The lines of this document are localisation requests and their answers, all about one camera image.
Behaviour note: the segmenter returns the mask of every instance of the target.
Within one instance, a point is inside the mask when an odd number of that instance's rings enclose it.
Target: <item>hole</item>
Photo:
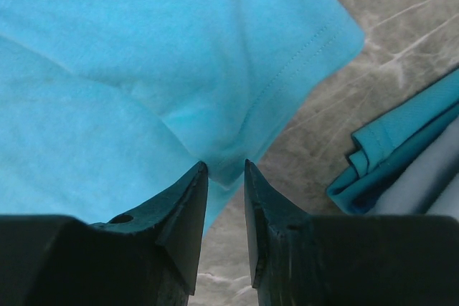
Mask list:
[[[121,214],[121,215],[115,216],[108,223],[109,224],[124,224],[126,222],[131,221],[132,219],[134,219],[133,216],[129,214]]]

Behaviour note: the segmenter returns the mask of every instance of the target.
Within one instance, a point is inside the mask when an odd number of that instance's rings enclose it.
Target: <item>marble countertop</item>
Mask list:
[[[364,51],[311,94],[259,167],[312,214],[338,214],[325,187],[346,167],[349,134],[459,63],[459,0],[340,0],[366,32]],[[243,197],[237,193],[204,239],[190,306],[256,306]]]

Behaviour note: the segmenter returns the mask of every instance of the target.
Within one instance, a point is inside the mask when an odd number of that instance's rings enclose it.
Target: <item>folded teal shirt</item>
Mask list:
[[[0,0],[0,213],[107,221],[204,161],[207,229],[362,45],[337,0]]]
[[[459,115],[459,70],[353,134],[359,147],[326,190],[348,214],[364,214]]]

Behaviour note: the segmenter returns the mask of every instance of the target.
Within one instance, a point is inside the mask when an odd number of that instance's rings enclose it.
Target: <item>gray fabric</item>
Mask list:
[[[459,173],[438,196],[427,214],[448,215],[459,220]]]
[[[370,214],[425,213],[458,169],[459,118],[456,118],[381,195]]]

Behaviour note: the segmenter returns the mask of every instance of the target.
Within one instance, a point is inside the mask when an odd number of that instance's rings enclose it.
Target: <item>black object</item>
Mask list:
[[[459,305],[453,218],[311,216],[249,161],[245,218],[260,305]]]
[[[0,216],[0,305],[187,305],[206,203],[199,163],[107,224]]]

